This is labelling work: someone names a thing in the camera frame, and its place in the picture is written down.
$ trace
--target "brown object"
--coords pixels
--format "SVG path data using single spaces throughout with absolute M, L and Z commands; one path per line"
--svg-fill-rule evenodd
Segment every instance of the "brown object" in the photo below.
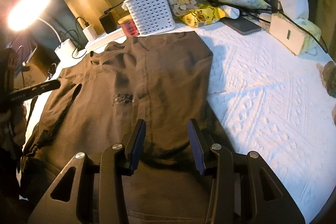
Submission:
M 329 61 L 325 65 L 322 74 L 328 94 L 336 98 L 336 65 L 334 61 Z
M 123 177 L 129 222 L 203 224 L 211 178 L 196 170 L 187 122 L 224 144 L 206 107 L 211 63 L 200 37 L 182 32 L 112 42 L 64 69 L 26 144 L 21 195 L 36 203 L 76 153 L 103 152 L 144 119 L 142 160 Z

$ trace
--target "printed logo on shirt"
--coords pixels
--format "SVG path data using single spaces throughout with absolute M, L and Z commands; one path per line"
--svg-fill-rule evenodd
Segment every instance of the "printed logo on shirt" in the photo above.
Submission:
M 114 104 L 121 104 L 121 103 L 128 104 L 133 101 L 133 95 L 128 93 L 124 94 L 117 93 L 116 95 L 113 95 L 113 97 L 114 99 L 112 106 L 114 106 Z

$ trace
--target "metal screw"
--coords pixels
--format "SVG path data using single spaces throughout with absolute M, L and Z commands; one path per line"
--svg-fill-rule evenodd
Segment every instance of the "metal screw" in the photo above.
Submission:
M 113 148 L 114 150 L 120 150 L 120 149 L 123 148 L 123 145 L 122 145 L 121 143 L 115 143 L 115 144 L 112 146 L 112 148 Z
M 75 157 L 76 157 L 76 159 L 80 160 L 80 159 L 82 159 L 82 158 L 85 157 L 85 153 L 83 153 L 83 152 L 79 152 L 79 153 L 76 154 Z
M 213 145 L 211 145 L 211 148 L 213 150 L 220 150 L 220 149 L 222 149 L 222 146 L 218 143 L 214 143 Z
M 250 152 L 250 157 L 256 159 L 256 158 L 259 157 L 259 154 L 258 154 L 258 152 L 256 152 L 256 151 L 251 151 L 251 152 Z

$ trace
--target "white textured bedsheet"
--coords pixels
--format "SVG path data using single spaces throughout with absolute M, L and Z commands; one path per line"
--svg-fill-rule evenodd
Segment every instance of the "white textured bedsheet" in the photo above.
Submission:
M 259 152 L 309 223 L 336 186 L 336 99 L 318 69 L 331 58 L 321 48 L 294 56 L 265 31 L 242 36 L 220 22 L 171 32 L 192 30 L 213 52 L 208 101 L 235 151 Z M 53 79 L 79 61 L 62 63 Z M 37 100 L 27 139 L 49 94 Z

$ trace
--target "white charger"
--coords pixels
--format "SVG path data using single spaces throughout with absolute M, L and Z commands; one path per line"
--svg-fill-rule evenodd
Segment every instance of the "white charger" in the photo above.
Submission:
M 98 34 L 96 33 L 94 27 L 92 25 L 87 26 L 85 29 L 83 29 L 83 33 L 85 34 L 87 40 L 89 42 L 93 42 L 97 39 Z

